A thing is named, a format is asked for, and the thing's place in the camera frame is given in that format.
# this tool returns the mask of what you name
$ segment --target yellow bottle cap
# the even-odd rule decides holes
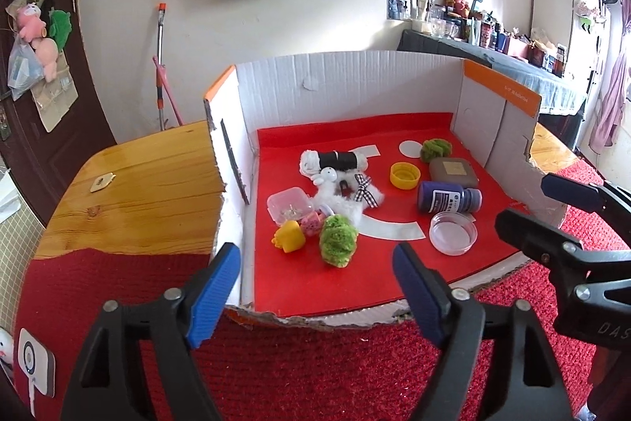
[[[399,189],[414,189],[421,179],[421,171],[411,163],[394,163],[390,167],[390,182]]]

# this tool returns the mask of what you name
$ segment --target red paper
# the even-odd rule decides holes
[[[316,193],[310,179],[299,173],[299,161],[305,150],[348,151],[376,145],[381,156],[368,158],[366,173],[386,195],[386,200],[380,207],[366,210],[365,214],[383,221],[417,221],[426,238],[410,241],[410,244],[425,265],[439,270],[448,282],[472,275],[514,254],[516,250],[499,240],[493,226],[495,216],[515,202],[450,133],[451,118],[451,113],[384,115],[260,130],[255,310],[282,317],[316,316],[354,311],[403,298],[392,272],[392,250],[396,241],[360,235],[353,259],[341,269],[323,262],[317,238],[310,238],[303,249],[291,254],[285,254],[271,243],[278,227],[267,212],[267,197],[293,186],[301,187],[310,196]],[[421,180],[430,179],[425,163],[399,152],[399,144],[405,140],[422,143],[430,138],[452,142],[453,156],[468,159],[480,180],[484,201],[482,209],[474,214],[478,240],[463,256],[448,257],[434,249],[429,240],[431,215],[418,213],[416,189],[402,191],[389,181],[390,166],[399,161],[415,164],[421,170]]]

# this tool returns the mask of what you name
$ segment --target white circle sticker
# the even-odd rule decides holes
[[[418,141],[405,140],[399,145],[399,152],[406,157],[419,159],[423,146]]]

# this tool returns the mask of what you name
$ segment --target blue tablecloth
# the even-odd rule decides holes
[[[397,50],[469,58],[491,67],[541,95],[540,113],[547,115],[575,115],[587,96],[586,82],[560,79],[530,63],[465,42],[434,38],[406,29]]]

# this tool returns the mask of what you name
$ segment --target mop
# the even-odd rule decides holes
[[[156,90],[158,93],[158,116],[160,119],[160,131],[164,131],[164,99],[162,97],[162,88],[166,91],[166,96],[171,102],[173,112],[177,118],[179,125],[184,125],[180,112],[173,100],[171,87],[166,79],[166,67],[162,64],[162,39],[164,34],[164,15],[166,13],[166,4],[161,3],[158,7],[158,55],[153,57],[153,64],[156,66]]]

